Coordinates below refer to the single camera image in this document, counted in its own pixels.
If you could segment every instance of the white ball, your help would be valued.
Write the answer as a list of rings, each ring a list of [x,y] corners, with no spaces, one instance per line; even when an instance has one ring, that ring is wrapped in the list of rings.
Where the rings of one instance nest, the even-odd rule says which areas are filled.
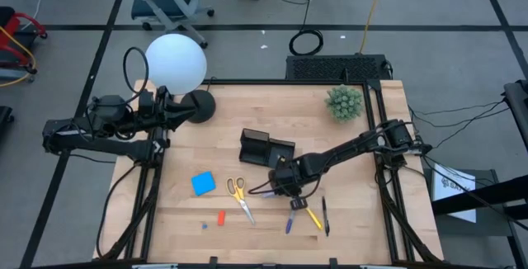
[[[148,78],[171,94],[181,95],[197,88],[205,77],[207,60],[204,51],[191,38],[167,34],[157,38],[147,49]]]

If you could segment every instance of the blue sponge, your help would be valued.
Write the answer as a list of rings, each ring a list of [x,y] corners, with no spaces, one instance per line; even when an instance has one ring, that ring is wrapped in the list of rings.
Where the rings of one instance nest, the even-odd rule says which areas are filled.
[[[197,196],[201,196],[208,191],[213,191],[216,188],[213,174],[210,171],[201,173],[191,178],[192,188],[195,190]]]

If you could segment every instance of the yellow cable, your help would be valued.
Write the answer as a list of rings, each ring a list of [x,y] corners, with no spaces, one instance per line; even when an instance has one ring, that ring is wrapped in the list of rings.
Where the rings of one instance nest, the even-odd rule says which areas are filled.
[[[20,47],[21,49],[23,49],[25,52],[28,53],[28,55],[30,55],[31,57],[31,60],[33,61],[33,68],[36,68],[36,59],[35,59],[35,56],[26,48],[24,47],[24,45],[20,44],[20,42],[18,42],[15,38],[13,38],[11,35],[9,35],[9,33],[7,33],[7,31],[0,26],[0,31],[3,32],[4,35],[7,36],[7,38],[11,39],[11,41],[13,41],[13,43],[15,43],[16,45],[18,45],[18,47]],[[9,83],[3,83],[3,84],[0,84],[0,87],[9,87],[13,84],[17,84],[19,82],[22,82],[24,80],[26,80],[28,77],[30,77],[30,74],[29,73],[26,73],[26,75],[24,75],[22,78],[18,78],[17,80],[13,80]]]
[[[360,54],[363,52],[363,47],[365,46],[366,32],[369,30],[370,19],[372,17],[372,13],[374,13],[374,9],[376,8],[377,2],[378,0],[374,0],[374,2],[372,3],[372,7],[370,8],[369,18],[366,20],[365,30],[363,31],[363,41],[361,42],[361,47],[360,47]]]

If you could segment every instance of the black tray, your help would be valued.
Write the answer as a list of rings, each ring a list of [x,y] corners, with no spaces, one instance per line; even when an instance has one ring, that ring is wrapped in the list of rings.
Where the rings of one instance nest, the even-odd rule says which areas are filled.
[[[275,168],[280,157],[292,159],[295,143],[284,140],[270,139],[266,132],[244,129],[240,136],[240,162]]]

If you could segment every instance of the black stand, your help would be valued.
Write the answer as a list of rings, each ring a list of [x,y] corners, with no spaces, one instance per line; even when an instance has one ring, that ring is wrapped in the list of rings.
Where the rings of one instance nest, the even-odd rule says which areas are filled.
[[[200,124],[208,121],[216,110],[216,102],[210,92],[195,90],[186,94],[181,100],[182,104],[193,105],[196,113],[188,119],[191,123]]]
[[[494,170],[462,171],[475,176],[478,181],[495,182],[490,186],[476,184],[476,189],[471,191],[471,193],[484,199],[487,203],[492,204],[501,212],[510,215],[513,219],[528,219],[528,204],[526,204],[526,183],[528,183],[528,176],[514,178],[506,182],[498,182],[497,174]],[[433,173],[429,169],[425,169],[425,173],[430,182]],[[504,203],[515,200],[524,200],[525,203],[514,206],[504,205]],[[511,221],[504,219],[489,208],[482,208],[484,205],[467,193],[433,201],[431,205],[440,234],[507,237],[516,267],[518,269],[528,268],[521,243],[514,229],[514,224]],[[447,214],[452,212],[472,209],[476,209],[476,224],[447,216]]]

